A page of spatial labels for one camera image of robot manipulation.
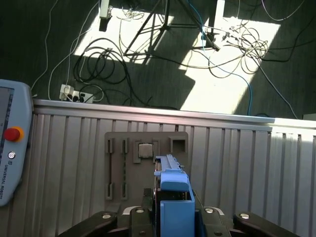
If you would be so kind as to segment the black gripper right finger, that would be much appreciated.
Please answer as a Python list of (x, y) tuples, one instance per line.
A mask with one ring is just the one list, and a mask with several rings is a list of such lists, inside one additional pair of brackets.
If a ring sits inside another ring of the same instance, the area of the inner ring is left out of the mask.
[(227, 218), (214, 207), (199, 211), (201, 237), (296, 237), (286, 230), (254, 213), (241, 212)]

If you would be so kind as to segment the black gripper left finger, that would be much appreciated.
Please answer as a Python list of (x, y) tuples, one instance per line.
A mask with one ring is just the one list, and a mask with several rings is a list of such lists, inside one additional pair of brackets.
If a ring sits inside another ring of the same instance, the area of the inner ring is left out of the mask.
[(143, 190), (141, 206), (126, 208), (122, 214), (100, 211), (70, 227), (60, 237), (153, 237), (153, 191)]

